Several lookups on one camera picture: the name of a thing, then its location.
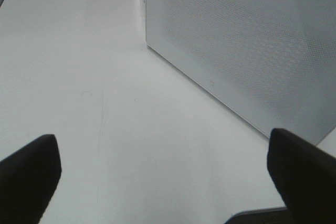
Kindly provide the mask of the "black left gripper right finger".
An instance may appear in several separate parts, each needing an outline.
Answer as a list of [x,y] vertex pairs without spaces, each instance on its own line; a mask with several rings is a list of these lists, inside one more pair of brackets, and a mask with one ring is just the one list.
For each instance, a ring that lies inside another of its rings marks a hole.
[[267,169],[295,223],[335,223],[335,157],[273,129]]

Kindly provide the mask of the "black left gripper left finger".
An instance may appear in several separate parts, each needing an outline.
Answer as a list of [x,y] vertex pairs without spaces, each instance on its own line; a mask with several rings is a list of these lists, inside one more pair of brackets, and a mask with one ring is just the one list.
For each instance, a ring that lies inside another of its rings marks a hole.
[[61,177],[55,135],[31,141],[1,161],[1,223],[39,223]]

